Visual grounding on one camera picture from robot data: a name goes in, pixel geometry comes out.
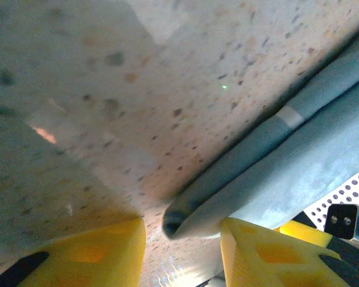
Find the black metal part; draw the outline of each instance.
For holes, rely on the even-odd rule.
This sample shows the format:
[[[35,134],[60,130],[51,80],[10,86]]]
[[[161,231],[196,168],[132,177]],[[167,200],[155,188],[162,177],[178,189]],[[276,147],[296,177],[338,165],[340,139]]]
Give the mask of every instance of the black metal part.
[[[350,287],[359,287],[359,271],[347,262],[328,255],[319,255],[321,260]]]
[[[326,248],[335,251],[344,261],[352,265],[355,269],[359,269],[359,248],[335,236],[333,236]]]
[[[205,287],[205,286],[208,286],[208,285],[209,285],[209,281],[210,281],[210,279],[207,280],[207,281],[205,281],[205,282],[203,282],[203,283],[201,283],[200,285],[197,285],[196,287]]]
[[[324,232],[359,244],[359,206],[332,204],[328,208]]]
[[[304,211],[300,212],[297,216],[295,216],[293,218],[293,221],[305,224],[307,226],[310,226],[312,228],[316,228],[317,226],[312,222],[312,220],[310,219],[310,217],[307,216],[307,214],[305,214]]]

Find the screw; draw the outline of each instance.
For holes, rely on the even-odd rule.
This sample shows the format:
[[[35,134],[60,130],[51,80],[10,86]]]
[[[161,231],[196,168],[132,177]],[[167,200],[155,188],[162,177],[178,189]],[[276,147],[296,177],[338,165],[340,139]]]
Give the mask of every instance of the screw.
[[[345,217],[344,221],[347,226],[349,226],[351,224],[351,219],[349,219],[348,217]]]
[[[335,215],[331,216],[331,222],[333,224],[337,223],[337,217]]]

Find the white stripe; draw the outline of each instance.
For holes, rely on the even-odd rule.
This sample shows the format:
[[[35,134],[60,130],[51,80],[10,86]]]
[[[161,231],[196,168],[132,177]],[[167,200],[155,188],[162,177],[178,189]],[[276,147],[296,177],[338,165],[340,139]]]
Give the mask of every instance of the white stripe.
[[[289,106],[284,106],[275,115],[284,121],[291,129],[296,129],[305,121],[295,109]]]

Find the speckled concrete surface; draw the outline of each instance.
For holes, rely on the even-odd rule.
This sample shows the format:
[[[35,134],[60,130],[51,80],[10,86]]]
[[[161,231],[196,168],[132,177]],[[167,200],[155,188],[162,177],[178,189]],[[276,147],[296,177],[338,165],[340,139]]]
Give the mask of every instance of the speckled concrete surface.
[[[195,173],[359,30],[359,0],[0,1],[0,270],[144,216],[141,286],[221,269],[161,218]]]

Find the perforated metal sheet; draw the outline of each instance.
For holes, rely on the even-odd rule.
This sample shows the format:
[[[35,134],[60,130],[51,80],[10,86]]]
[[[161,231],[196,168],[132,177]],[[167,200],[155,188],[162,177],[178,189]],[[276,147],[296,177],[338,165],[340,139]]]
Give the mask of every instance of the perforated metal sheet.
[[[327,210],[333,203],[359,205],[359,173],[304,210],[317,229],[324,230]]]

